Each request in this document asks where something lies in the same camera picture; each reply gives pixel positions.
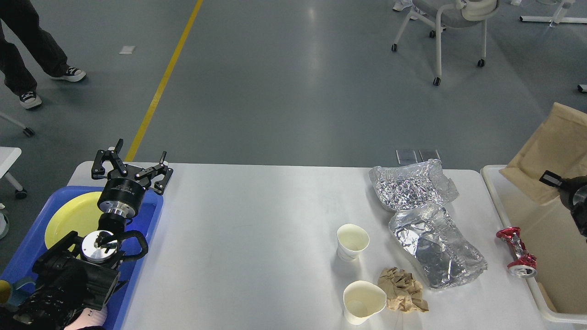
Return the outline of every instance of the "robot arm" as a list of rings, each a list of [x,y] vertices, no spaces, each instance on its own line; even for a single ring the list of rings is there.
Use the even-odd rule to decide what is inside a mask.
[[[119,282],[120,264],[147,254],[143,234],[126,231],[126,225],[139,213],[148,189],[163,194],[173,170],[166,165],[166,152],[159,164],[147,169],[124,164],[118,156],[122,144],[120,139],[116,147],[98,150],[92,166],[92,179],[107,179],[97,203],[102,211],[97,230],[85,237],[72,231],[35,261],[32,271],[39,275],[35,292],[16,311],[0,308],[0,330],[62,330],[84,308],[101,310],[126,284]],[[105,161],[113,166],[107,175]],[[151,181],[159,175],[163,178],[152,187]],[[121,250],[122,242],[130,238],[138,240],[138,254]]]
[[[561,202],[571,211],[579,233],[587,237],[587,176],[564,179],[545,171],[540,182],[558,189]]]

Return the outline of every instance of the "gray floor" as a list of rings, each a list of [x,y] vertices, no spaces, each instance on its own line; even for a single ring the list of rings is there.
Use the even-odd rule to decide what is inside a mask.
[[[0,271],[50,194],[97,149],[124,138],[126,154],[195,0],[33,0],[41,26],[88,72],[49,80],[14,35],[44,105],[27,112],[7,88],[1,111],[32,127],[26,138],[0,120],[0,145],[22,149],[11,172],[24,200],[0,181],[11,231]],[[555,6],[503,1],[489,22],[487,65],[476,67],[480,26],[443,34],[443,80],[434,79],[429,28],[391,0],[204,0],[136,161],[161,151],[175,163],[397,166],[396,149],[438,149],[447,169],[508,163],[553,102],[587,112],[587,26],[521,23]],[[578,1],[569,16],[587,17]],[[119,55],[124,45],[137,46]]]

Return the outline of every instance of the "blue tray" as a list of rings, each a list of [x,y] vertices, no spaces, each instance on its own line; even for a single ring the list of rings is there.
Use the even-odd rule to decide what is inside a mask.
[[[39,216],[31,226],[31,229],[0,278],[10,283],[14,283],[26,276],[36,279],[37,274],[32,272],[32,267],[37,258],[47,251],[45,247],[45,228],[49,220],[51,220],[61,206],[71,199],[92,191],[102,191],[102,189],[101,187],[68,186],[54,192],[49,197],[49,200],[41,210],[41,213],[39,213]],[[147,242],[150,243],[161,215],[162,206],[163,197],[149,190],[144,196],[139,214],[126,227],[127,230],[139,230],[143,233]],[[127,255],[137,254],[140,252],[140,249],[135,239],[126,240],[122,245],[122,250],[126,251]],[[137,284],[143,260],[123,262],[118,269],[120,271],[120,280],[129,280],[129,282],[122,289],[114,293],[108,301],[108,316],[104,323],[104,327],[107,330],[120,330],[122,328],[122,323]],[[23,289],[27,289],[29,293],[32,293],[34,287],[33,285],[26,285]]]

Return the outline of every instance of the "crumpled aluminum foil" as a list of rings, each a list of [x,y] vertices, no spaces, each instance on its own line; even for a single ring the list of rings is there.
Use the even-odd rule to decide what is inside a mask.
[[[438,204],[399,211],[389,222],[389,230],[421,264],[433,289],[467,284],[487,269],[479,250],[463,237],[446,209]]]
[[[426,203],[444,205],[458,197],[454,182],[444,176],[440,160],[369,171],[369,178],[383,207],[389,211],[411,210]]]

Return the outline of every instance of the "chair leg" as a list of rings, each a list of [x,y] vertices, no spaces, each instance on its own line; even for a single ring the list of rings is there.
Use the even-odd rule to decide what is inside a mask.
[[[23,123],[19,122],[18,120],[8,116],[7,114],[5,114],[4,112],[0,112],[0,118],[4,118],[7,121],[13,123],[14,125],[17,125],[18,127],[20,127],[22,129],[22,132],[28,136],[31,137],[33,135],[35,135],[35,132],[30,128],[30,127],[26,127]]]
[[[6,174],[4,174],[3,178],[7,179],[8,182],[10,182],[10,184],[14,187],[14,189],[16,189],[15,193],[16,193],[16,197],[17,199],[23,199],[26,197],[27,192],[26,189],[24,189],[22,187],[22,185],[14,178],[14,176],[12,176],[12,174],[10,174],[9,172],[6,172]]]
[[[481,21],[481,30],[481,59],[477,62],[479,68],[485,66],[485,58],[487,57],[487,20]]]
[[[436,17],[436,78],[432,83],[434,86],[440,85],[440,78],[442,78],[442,52],[441,52],[441,40],[442,40],[442,25],[440,24],[440,15]]]
[[[402,22],[402,25],[400,26],[400,30],[397,32],[396,38],[393,41],[392,52],[397,51],[397,43],[400,42],[400,38],[402,37],[402,34],[403,34],[404,30],[406,29],[406,26],[410,22],[410,17],[412,15],[413,10],[414,10],[414,6],[411,7],[410,12],[406,15],[406,18],[404,18],[404,21]]]

